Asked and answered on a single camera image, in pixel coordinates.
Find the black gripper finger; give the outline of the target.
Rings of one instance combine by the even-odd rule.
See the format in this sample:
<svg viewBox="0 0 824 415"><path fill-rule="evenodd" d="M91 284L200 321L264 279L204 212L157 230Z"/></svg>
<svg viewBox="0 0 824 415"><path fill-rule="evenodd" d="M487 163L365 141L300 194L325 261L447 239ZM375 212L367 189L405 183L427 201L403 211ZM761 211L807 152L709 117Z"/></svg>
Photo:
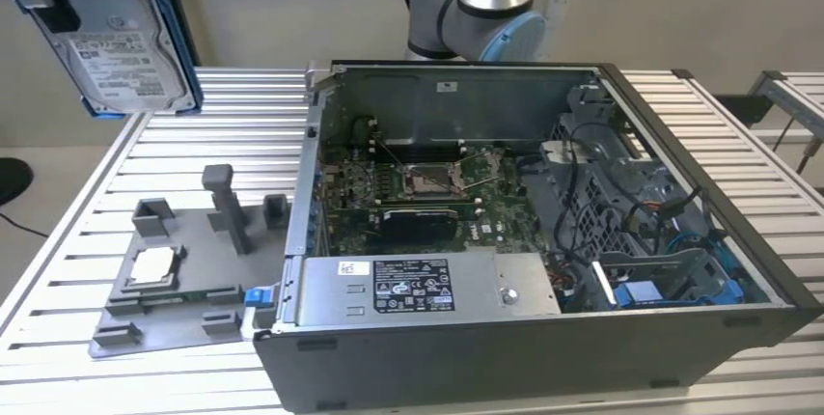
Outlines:
<svg viewBox="0 0 824 415"><path fill-rule="evenodd" d="M69 0L41 0L31 9L52 33L69 33L80 29L81 19Z"/></svg>

